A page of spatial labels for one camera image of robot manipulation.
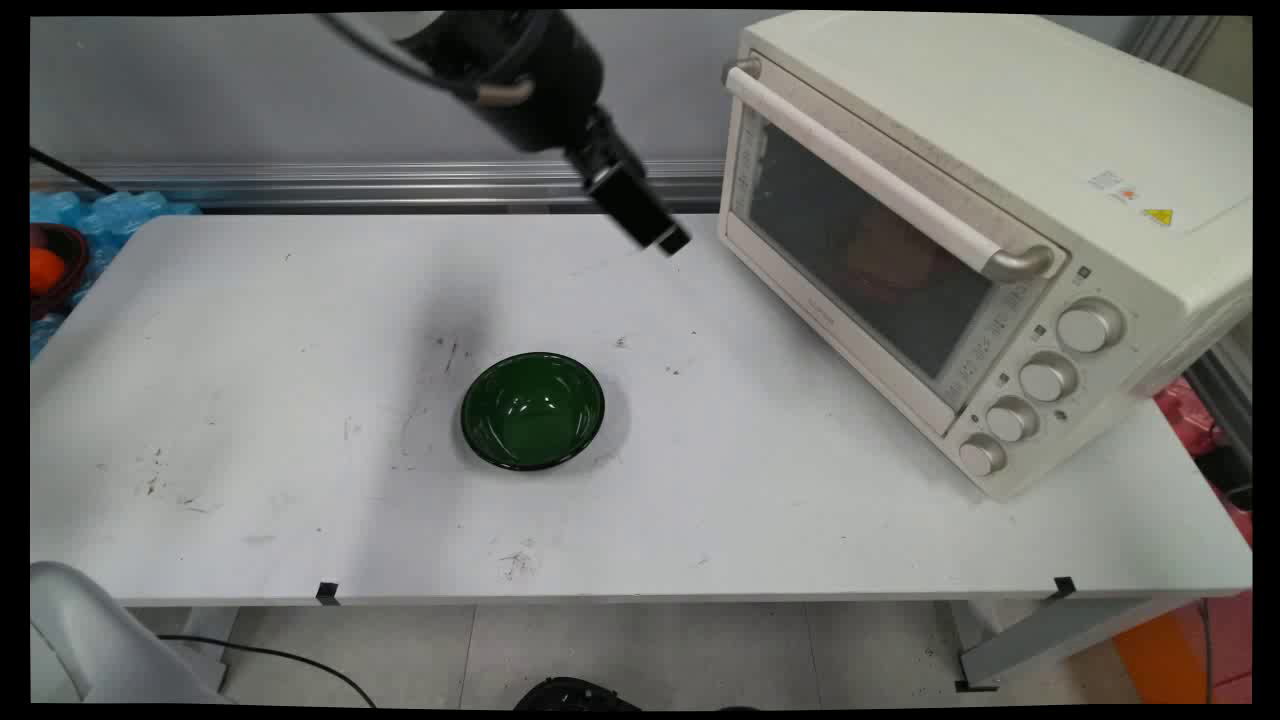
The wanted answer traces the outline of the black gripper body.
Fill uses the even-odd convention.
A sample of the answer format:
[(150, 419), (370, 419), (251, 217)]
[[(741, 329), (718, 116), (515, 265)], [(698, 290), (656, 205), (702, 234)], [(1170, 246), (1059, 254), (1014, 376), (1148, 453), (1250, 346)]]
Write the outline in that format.
[(447, 10), (398, 46), (444, 81), (522, 152), (582, 142), (604, 63), (563, 10)]

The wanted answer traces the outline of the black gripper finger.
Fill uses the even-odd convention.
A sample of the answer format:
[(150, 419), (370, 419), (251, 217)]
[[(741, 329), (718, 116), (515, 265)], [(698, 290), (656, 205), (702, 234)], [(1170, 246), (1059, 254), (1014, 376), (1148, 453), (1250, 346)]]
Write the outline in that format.
[(585, 152), (585, 193), (643, 249), (673, 252), (673, 218), (631, 152)]

